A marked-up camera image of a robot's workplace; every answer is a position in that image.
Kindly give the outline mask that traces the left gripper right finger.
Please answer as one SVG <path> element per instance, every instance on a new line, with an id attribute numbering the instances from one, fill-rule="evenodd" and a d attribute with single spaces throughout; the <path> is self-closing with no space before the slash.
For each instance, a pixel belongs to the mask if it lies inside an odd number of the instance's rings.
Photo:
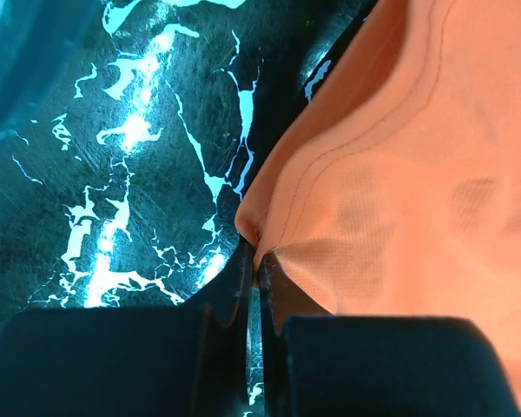
<path id="1" fill-rule="evenodd" d="M 259 271 L 269 416 L 519 416 L 491 343 L 470 321 L 335 316 L 284 272 Z"/>

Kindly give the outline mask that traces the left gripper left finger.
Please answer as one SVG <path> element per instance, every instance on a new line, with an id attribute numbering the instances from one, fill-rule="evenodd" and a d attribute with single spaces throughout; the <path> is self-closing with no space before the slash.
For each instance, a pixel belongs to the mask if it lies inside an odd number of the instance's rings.
<path id="1" fill-rule="evenodd" d="M 239 416 L 252 247 L 178 307 L 35 309 L 0 327 L 0 416 Z"/>

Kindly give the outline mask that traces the orange t-shirt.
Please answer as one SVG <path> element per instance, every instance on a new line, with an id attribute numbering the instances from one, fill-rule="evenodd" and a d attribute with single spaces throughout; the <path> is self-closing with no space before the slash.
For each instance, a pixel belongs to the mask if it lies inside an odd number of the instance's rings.
<path id="1" fill-rule="evenodd" d="M 473 321 L 521 407 L 521 1 L 379 1 L 235 217 L 333 314 Z"/>

